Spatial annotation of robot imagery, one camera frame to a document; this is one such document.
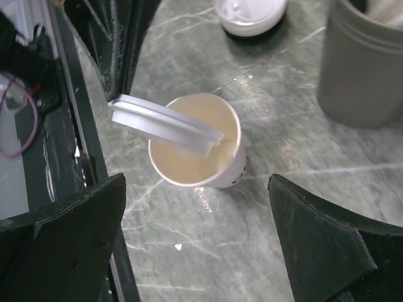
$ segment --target paper cup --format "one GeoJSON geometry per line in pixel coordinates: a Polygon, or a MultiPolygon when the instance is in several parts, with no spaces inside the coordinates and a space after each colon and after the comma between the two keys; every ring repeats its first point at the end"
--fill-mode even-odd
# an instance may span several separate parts
{"type": "Polygon", "coordinates": [[[214,94],[192,94],[170,102],[167,107],[214,126],[224,139],[208,157],[181,156],[174,147],[149,140],[149,155],[155,170],[167,182],[181,187],[223,189],[237,184],[245,175],[246,149],[235,110],[214,94]]]}

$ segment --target table surface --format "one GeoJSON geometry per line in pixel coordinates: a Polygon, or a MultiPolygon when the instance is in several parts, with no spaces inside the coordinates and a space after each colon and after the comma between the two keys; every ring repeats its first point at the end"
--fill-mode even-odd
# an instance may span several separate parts
{"type": "Polygon", "coordinates": [[[143,302],[293,301],[267,183],[281,174],[359,214],[403,226],[403,126],[354,130],[318,107],[328,1],[290,0],[259,45],[229,39],[212,1],[163,0],[132,95],[165,105],[212,92],[241,119],[249,167],[238,185],[180,188],[152,168],[147,140],[111,122],[80,51],[108,172],[127,178],[122,227],[143,302]]]}

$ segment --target white lid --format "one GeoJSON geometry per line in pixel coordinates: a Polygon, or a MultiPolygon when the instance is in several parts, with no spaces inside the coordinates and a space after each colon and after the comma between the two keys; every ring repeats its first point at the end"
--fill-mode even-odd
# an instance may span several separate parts
{"type": "Polygon", "coordinates": [[[233,35],[255,36],[270,30],[284,15],[287,0],[215,0],[223,27],[233,35]]]}
{"type": "Polygon", "coordinates": [[[206,158],[224,134],[207,123],[173,109],[121,94],[110,102],[112,121],[141,131],[147,138],[171,145],[181,155],[194,153],[206,158]]]}

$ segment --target purple cable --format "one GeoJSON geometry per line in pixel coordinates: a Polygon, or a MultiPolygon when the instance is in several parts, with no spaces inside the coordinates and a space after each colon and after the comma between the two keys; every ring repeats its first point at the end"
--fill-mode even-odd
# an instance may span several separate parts
{"type": "Polygon", "coordinates": [[[18,86],[21,90],[23,90],[25,92],[25,97],[28,100],[28,102],[31,105],[32,110],[33,110],[33,128],[32,128],[32,132],[31,132],[30,137],[26,140],[24,145],[21,147],[21,149],[19,149],[16,152],[13,152],[13,153],[7,153],[3,149],[0,148],[0,155],[2,155],[4,157],[7,157],[9,159],[12,159],[13,157],[19,156],[20,154],[24,153],[25,151],[28,150],[28,148],[31,147],[31,145],[32,145],[33,141],[35,140],[35,137],[36,137],[36,135],[38,133],[39,112],[38,112],[37,105],[35,104],[35,101],[31,97],[30,93],[25,89],[25,87],[23,85],[21,85],[19,82],[16,82],[15,78],[10,77],[9,75],[4,74],[3,76],[6,77],[7,79],[9,79],[9,83],[8,83],[8,86],[7,86],[6,90],[4,90],[3,95],[1,96],[1,99],[0,99],[0,111],[1,111],[1,108],[3,106],[4,100],[6,99],[7,92],[10,89],[11,85],[13,85],[13,84],[18,86]]]}

